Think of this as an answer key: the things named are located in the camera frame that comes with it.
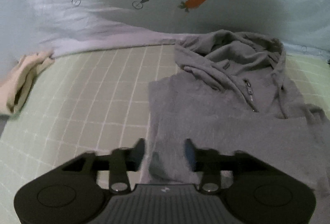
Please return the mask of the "grey zip hoodie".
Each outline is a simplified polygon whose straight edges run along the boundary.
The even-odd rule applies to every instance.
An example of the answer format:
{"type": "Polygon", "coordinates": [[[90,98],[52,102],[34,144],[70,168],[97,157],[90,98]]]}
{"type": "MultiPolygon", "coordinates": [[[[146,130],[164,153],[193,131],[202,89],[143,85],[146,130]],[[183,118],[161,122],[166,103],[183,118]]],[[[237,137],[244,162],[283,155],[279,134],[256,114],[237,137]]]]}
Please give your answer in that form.
{"type": "Polygon", "coordinates": [[[184,141],[245,151],[302,181],[329,223],[329,119],[285,73],[285,50],[261,34],[217,31],[175,45],[180,72],[149,84],[151,130],[143,183],[197,183],[184,141]]]}

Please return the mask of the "green grid-pattern mat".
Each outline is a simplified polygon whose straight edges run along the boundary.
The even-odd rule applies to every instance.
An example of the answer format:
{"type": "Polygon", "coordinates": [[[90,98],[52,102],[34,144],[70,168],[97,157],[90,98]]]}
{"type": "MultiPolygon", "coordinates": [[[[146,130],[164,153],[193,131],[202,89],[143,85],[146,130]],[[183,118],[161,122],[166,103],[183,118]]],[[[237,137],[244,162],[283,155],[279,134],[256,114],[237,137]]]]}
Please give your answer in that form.
{"type": "Polygon", "coordinates": [[[178,71],[172,46],[62,57],[1,134],[1,223],[18,223],[15,192],[86,150],[105,153],[149,132],[148,83],[178,71]]]}

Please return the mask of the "folded beige garment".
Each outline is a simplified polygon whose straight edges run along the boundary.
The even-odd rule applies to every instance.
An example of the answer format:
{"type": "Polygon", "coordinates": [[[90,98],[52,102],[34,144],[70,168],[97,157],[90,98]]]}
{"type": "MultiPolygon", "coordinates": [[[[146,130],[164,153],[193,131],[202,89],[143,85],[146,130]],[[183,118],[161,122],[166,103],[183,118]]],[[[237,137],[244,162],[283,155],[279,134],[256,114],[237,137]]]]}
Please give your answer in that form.
{"type": "Polygon", "coordinates": [[[13,116],[24,106],[36,77],[54,63],[53,51],[24,55],[1,81],[1,115],[13,116]]]}

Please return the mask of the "light blue carrot-print sheet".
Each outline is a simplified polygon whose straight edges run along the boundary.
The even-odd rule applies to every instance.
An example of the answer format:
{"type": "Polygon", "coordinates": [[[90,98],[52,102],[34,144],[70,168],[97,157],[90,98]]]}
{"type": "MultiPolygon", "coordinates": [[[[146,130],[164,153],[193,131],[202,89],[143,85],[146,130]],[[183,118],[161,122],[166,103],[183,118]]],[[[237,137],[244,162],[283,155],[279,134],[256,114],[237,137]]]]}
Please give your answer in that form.
{"type": "Polygon", "coordinates": [[[1,0],[1,77],[23,55],[172,44],[219,29],[329,49],[329,0],[1,0]]]}

